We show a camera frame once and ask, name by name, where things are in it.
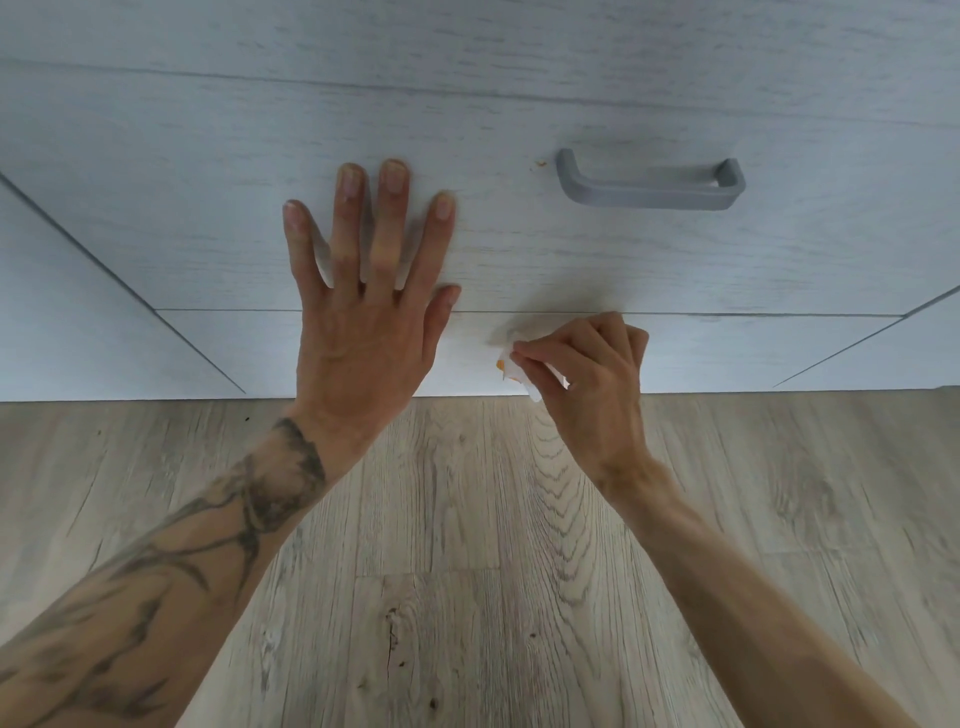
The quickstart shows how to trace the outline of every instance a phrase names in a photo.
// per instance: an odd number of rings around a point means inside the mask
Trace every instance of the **forearm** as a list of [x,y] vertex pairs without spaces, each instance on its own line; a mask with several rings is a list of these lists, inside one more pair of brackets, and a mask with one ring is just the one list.
[[902,708],[672,490],[624,509],[747,726],[914,726]]
[[281,420],[202,496],[0,648],[0,723],[173,725],[329,485],[314,447]]

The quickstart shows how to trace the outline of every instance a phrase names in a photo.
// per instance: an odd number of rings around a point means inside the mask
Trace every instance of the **left hand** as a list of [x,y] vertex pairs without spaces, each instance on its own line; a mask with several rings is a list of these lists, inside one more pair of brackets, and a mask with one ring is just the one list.
[[303,306],[297,398],[287,416],[316,447],[330,483],[363,457],[413,397],[433,366],[460,295],[455,285],[433,292],[456,217],[448,192],[431,202],[406,285],[395,291],[410,194],[410,172],[395,159],[380,167],[370,274],[361,282],[366,183],[362,167],[340,168],[330,235],[332,288],[317,267],[314,246],[323,239],[310,211],[297,201],[283,207],[290,267]]

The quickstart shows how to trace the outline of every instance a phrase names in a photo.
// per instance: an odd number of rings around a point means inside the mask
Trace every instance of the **laminate floor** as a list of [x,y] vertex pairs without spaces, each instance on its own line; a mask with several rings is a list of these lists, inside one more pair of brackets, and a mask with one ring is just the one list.
[[[0,404],[0,640],[283,402]],[[923,725],[960,715],[960,390],[670,395],[651,448]],[[415,400],[268,570],[181,725],[725,726],[540,405]]]

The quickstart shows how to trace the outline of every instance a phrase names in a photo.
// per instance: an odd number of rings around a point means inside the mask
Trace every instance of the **white cabinet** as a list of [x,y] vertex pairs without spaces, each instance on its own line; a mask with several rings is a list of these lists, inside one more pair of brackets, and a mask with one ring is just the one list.
[[839,352],[785,381],[779,389],[934,389],[950,385],[960,385],[960,292]]
[[0,400],[241,395],[0,182]]
[[[944,381],[841,367],[900,351],[888,337],[919,314],[813,365],[960,283],[956,3],[0,0],[0,17],[0,172],[249,395],[293,393],[283,202],[328,231],[339,164],[386,157],[415,174],[405,260],[428,198],[460,201],[443,282],[464,292],[422,394],[520,391],[492,367],[504,328],[607,309],[651,329],[648,391]],[[704,182],[737,158],[747,189],[723,212],[579,206],[563,147],[608,180]]]

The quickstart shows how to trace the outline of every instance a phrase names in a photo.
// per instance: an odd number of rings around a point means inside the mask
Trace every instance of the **gray metal handle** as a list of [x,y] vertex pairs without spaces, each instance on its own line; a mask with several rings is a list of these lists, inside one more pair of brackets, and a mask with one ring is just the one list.
[[573,202],[592,207],[646,207],[654,209],[727,209],[747,188],[736,159],[726,159],[714,172],[711,184],[653,184],[650,182],[599,182],[584,177],[572,149],[557,154],[560,187]]

